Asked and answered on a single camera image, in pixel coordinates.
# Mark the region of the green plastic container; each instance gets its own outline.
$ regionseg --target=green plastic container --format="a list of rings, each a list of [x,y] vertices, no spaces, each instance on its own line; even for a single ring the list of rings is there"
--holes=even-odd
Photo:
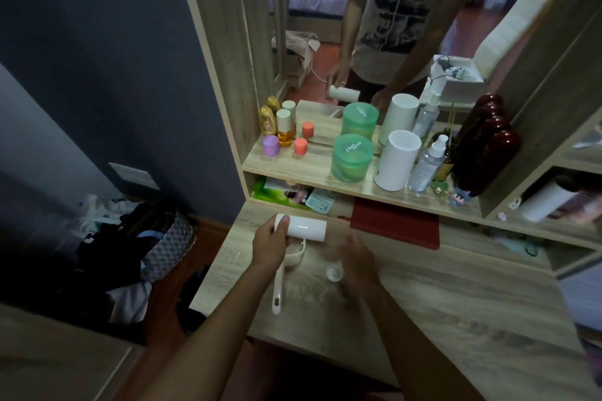
[[[371,140],[378,115],[376,107],[369,103],[356,102],[347,105],[342,112],[341,135],[355,133]]]
[[[365,136],[349,133],[335,140],[330,171],[343,183],[363,181],[374,155],[374,145]]]

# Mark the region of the small figurine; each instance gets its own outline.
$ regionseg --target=small figurine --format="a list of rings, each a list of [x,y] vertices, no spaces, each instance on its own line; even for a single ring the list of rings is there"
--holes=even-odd
[[[447,184],[447,181],[433,181],[430,187],[439,198],[445,198],[449,194],[449,184]]]
[[[463,206],[471,200],[470,193],[465,190],[458,189],[457,187],[453,190],[453,195],[450,195],[450,203],[454,206]]]

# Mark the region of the white box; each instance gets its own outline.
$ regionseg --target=white box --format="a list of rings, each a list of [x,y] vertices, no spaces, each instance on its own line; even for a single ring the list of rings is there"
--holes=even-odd
[[[457,80],[446,76],[437,59],[440,57],[449,58],[454,67],[467,69],[476,81]],[[431,88],[435,93],[441,94],[440,104],[449,105],[451,103],[473,104],[480,96],[485,93],[486,83],[482,78],[478,67],[472,59],[468,57],[458,57],[455,55],[436,55],[435,63],[430,69]]]

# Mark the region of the person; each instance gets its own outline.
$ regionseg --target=person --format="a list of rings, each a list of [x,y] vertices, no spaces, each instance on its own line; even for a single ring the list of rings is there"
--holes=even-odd
[[[396,93],[422,94],[432,59],[468,0],[348,0],[341,50],[326,80],[386,113]]]
[[[287,237],[290,218],[283,217],[276,231],[275,220],[273,216],[256,231],[251,265],[145,388],[141,401],[220,399],[260,299],[291,243]],[[356,234],[345,237],[340,257],[346,283],[363,298],[374,317],[405,399],[482,401],[478,390],[385,290],[374,255]]]

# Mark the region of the hand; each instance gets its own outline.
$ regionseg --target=hand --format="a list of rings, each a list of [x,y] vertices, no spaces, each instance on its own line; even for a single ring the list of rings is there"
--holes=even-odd
[[[343,239],[339,255],[345,279],[351,289],[364,296],[372,287],[380,284],[374,254],[357,234]]]
[[[382,89],[374,94],[370,103],[379,110],[381,115],[387,114],[387,110],[389,109],[389,105],[391,103],[391,99],[395,95],[395,92],[390,91],[387,88]]]
[[[253,238],[251,266],[259,268],[270,279],[276,274],[276,270],[284,260],[287,247],[293,242],[292,238],[287,237],[290,217],[284,216],[278,223],[276,231],[274,231],[275,222],[276,215],[273,215],[269,221],[257,229],[255,238]]]
[[[328,91],[331,86],[342,87],[345,85],[343,80],[347,78],[349,75],[349,70],[351,69],[351,61],[345,58],[339,58],[339,61],[336,63],[334,68],[328,73],[328,78],[326,79],[326,99],[332,100],[331,97],[328,96]]]

